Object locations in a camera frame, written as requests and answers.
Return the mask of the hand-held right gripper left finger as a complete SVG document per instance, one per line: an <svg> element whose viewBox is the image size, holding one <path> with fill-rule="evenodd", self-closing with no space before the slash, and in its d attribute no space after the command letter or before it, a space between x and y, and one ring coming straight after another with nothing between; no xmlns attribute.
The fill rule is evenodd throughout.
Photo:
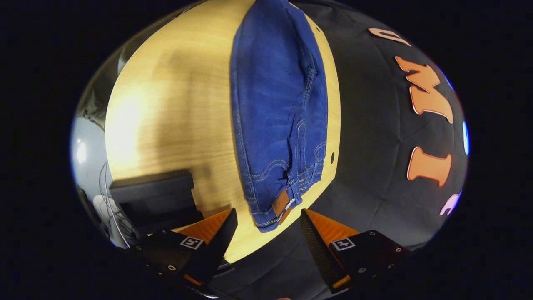
<svg viewBox="0 0 533 300"><path fill-rule="evenodd" d="M232 207L177 232L149 235L133 247L133 256L160 275L202 287L213 279L237 226Z"/></svg>

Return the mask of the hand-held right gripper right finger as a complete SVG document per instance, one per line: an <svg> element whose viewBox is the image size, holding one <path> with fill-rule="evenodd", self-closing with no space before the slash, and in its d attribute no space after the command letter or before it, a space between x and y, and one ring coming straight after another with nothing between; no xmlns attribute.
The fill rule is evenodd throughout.
<svg viewBox="0 0 533 300"><path fill-rule="evenodd" d="M333 294L373 284L413 254L378 230L358 232L311 209L301 210L300 225L321 278Z"/></svg>

